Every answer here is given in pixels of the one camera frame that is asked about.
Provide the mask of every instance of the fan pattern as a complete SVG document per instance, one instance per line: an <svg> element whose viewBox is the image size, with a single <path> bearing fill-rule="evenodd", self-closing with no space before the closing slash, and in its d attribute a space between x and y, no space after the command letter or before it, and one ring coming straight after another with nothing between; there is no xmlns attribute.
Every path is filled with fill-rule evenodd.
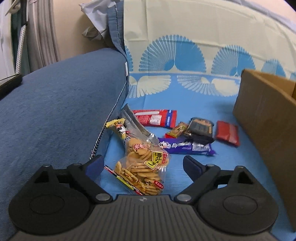
<svg viewBox="0 0 296 241"><path fill-rule="evenodd" d="M233 96L239 91L235 80L215 78L210 82L206 77L194 74L178 75L177 80L186 89L205 95Z"/></svg>
<svg viewBox="0 0 296 241"><path fill-rule="evenodd" d="M211 73L240 76L245 68L255 69L251 55L243 47L228 45L218 51Z"/></svg>
<svg viewBox="0 0 296 241"><path fill-rule="evenodd" d="M129 71L133 71L131 52L125 46ZM171 69L179 71L206 72L204 56L193 41L180 35L166 35L153 41L142 54L139 71L166 72ZM241 46L228 45L221 48L212 64L211 74L238 77L243 69L256 69L252 56ZM286 76L277 59L267 60L261 71ZM147 75L136 80L129 78L128 98L137 98L166 90L171 84L170 75ZM296 72L290 76L296 81ZM239 84L234 79L214 78L209 81L198 74L179 74L177 81L184 88L197 93L213 96L234 96L238 94Z"/></svg>
<svg viewBox="0 0 296 241"><path fill-rule="evenodd" d="M129 77L128 98L156 94L166 90L171 82L169 75L142 76L138 81L133 76Z"/></svg>
<svg viewBox="0 0 296 241"><path fill-rule="evenodd" d="M205 59L192 40L180 35L166 35L153 41L142 54L139 71L205 72Z"/></svg>
<svg viewBox="0 0 296 241"><path fill-rule="evenodd" d="M131 57L131 52L129 51L127 46L125 46L125 49L126 49L126 56L128 59L128 70L129 70L129 72L132 72L133 71L133 58Z"/></svg>
<svg viewBox="0 0 296 241"><path fill-rule="evenodd" d="M286 73L279 62L279 60L272 58L267 61L265 61L262 69L262 72L270 73L270 74L276 74L278 76L286 77Z"/></svg>

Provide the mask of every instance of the small red package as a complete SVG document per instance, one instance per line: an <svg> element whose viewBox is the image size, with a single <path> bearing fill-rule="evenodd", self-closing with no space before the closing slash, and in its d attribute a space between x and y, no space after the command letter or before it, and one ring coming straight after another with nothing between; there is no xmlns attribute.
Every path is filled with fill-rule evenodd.
<svg viewBox="0 0 296 241"><path fill-rule="evenodd" d="M216 139L239 146L238 127L224 121L217 121Z"/></svg>
<svg viewBox="0 0 296 241"><path fill-rule="evenodd" d="M133 110L143 126L160 126L174 128L176 126L176 110Z"/></svg>

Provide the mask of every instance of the metal chain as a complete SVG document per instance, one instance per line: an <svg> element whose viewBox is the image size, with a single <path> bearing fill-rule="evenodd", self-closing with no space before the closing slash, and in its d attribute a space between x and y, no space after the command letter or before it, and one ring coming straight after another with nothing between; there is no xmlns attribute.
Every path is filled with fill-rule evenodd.
<svg viewBox="0 0 296 241"><path fill-rule="evenodd" d="M99 133L99 136L98 136L98 138L97 138L97 140L96 140L96 144L94 145L94 148L93 148L93 150L91 151L91 156L90 156L90 158L89 158L90 160L91 160L92 158L94 158L94 156L96 155L96 152L97 152L97 150L98 150L98 147L99 147L99 143L100 143L101 137L102 137L103 132L104 132L104 130L105 130L105 128L106 128L106 124L107 124L107 122L108 122L110 116L112 115L113 111L115 110L115 108L116 108L116 106L117 106L117 104L118 104L118 101L119 101L119 99L120 99L120 97L121 97L121 94L123 93L123 90L124 90L125 86L126 86L126 83L124 84L124 87L122 88L122 90L121 90L121 92L120 92L120 94L119 94L119 96L118 96L118 98L117 98L117 101L116 101L115 105L113 106L111 112L110 112L109 115L107 116L107 119L106 119L106 121L105 121L105 123L104 123L104 125L103 125L103 127L102 127L102 129L101 129L101 131L100 131L100 133Z"/></svg>

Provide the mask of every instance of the red snack wrapper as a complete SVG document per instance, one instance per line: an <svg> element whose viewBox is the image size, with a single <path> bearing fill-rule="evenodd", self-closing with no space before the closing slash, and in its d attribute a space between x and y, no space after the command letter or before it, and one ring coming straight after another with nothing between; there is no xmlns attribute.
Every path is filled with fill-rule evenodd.
<svg viewBox="0 0 296 241"><path fill-rule="evenodd" d="M235 146L239 146L238 127L224 121L217 121L216 139L227 141Z"/></svg>
<svg viewBox="0 0 296 241"><path fill-rule="evenodd" d="M188 124L184 122L180 122L176 127L174 127L169 132L165 133L165 138L177 138L182 135L186 129L188 128Z"/></svg>
<svg viewBox="0 0 296 241"><path fill-rule="evenodd" d="M174 128L176 126L176 110L133 110L143 126L160 126Z"/></svg>

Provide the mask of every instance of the cardboard box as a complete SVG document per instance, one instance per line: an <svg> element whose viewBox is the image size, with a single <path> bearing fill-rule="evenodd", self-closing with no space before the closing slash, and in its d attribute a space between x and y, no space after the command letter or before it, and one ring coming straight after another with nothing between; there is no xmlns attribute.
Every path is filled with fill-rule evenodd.
<svg viewBox="0 0 296 241"><path fill-rule="evenodd" d="M296 230L295 82L245 69L233 114L251 138Z"/></svg>

